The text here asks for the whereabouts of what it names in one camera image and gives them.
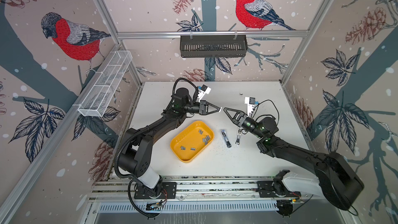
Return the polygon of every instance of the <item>red bird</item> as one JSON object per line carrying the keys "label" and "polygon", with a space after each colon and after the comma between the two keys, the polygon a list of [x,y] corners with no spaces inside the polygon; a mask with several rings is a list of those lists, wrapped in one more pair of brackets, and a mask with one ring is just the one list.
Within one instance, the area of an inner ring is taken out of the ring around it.
{"label": "red bird", "polygon": [[69,57],[90,62],[90,68],[86,71],[86,75],[89,71],[95,71],[91,68],[91,59],[100,52],[101,42],[111,36],[85,24],[70,22],[54,12],[43,17],[41,27],[45,37],[52,37]]}
{"label": "red bird", "polygon": [[287,26],[272,9],[272,5],[265,0],[236,0],[236,17],[248,28],[279,25],[288,30],[294,30]]}

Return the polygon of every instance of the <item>yellow tray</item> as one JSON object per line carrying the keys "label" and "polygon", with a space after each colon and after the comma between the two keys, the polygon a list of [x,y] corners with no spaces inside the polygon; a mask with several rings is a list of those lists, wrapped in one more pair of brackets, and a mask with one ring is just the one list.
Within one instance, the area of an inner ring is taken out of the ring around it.
{"label": "yellow tray", "polygon": [[[208,135],[210,140],[207,145],[202,141],[202,138]],[[214,132],[202,121],[195,121],[180,132],[170,142],[170,148],[181,162],[190,163],[199,153],[201,153],[214,139]]]}

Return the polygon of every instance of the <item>mounting plate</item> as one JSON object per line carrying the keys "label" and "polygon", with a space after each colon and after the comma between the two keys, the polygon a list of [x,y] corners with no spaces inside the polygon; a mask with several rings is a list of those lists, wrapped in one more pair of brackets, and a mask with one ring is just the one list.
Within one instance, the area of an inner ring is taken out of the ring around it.
{"label": "mounting plate", "polygon": [[[176,198],[177,183],[173,183],[173,182],[163,183],[162,190],[163,189],[166,190],[166,192],[167,192],[167,199],[175,199]],[[140,199],[152,199],[152,198],[144,193],[144,187],[142,185],[140,185],[140,186],[137,186],[137,191],[134,194],[134,199],[140,200]],[[162,192],[157,199],[166,199],[166,196]]]}

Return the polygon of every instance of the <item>wire basket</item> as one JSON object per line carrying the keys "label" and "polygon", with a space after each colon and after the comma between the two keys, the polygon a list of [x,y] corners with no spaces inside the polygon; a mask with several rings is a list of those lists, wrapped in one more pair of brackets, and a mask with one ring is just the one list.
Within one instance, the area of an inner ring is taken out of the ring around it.
{"label": "wire basket", "polygon": [[103,116],[131,60],[130,51],[119,50],[114,53],[94,86],[80,104],[78,111],[83,116]]}
{"label": "wire basket", "polygon": [[244,57],[248,50],[246,35],[181,36],[181,57]]}

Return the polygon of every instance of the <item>wallpaper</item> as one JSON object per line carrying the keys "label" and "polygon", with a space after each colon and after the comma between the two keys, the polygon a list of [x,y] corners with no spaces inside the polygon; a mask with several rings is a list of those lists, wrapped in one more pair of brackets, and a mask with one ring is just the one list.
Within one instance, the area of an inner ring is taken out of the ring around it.
{"label": "wallpaper", "polygon": [[3,203],[114,43],[92,0],[1,0],[0,29]]}
{"label": "wallpaper", "polygon": [[77,117],[11,223],[80,221],[95,182],[109,174],[136,91],[126,72],[103,117]]}
{"label": "wallpaper", "polygon": [[179,38],[123,42],[142,82],[263,81],[282,78],[301,38],[249,38],[246,56],[237,58],[183,58]]}
{"label": "wallpaper", "polygon": [[[307,29],[321,0],[104,0],[119,32]],[[196,14],[199,23],[189,25]]]}
{"label": "wallpaper", "polygon": [[335,0],[286,84],[316,150],[341,153],[364,182],[364,224],[398,223],[397,6]]}

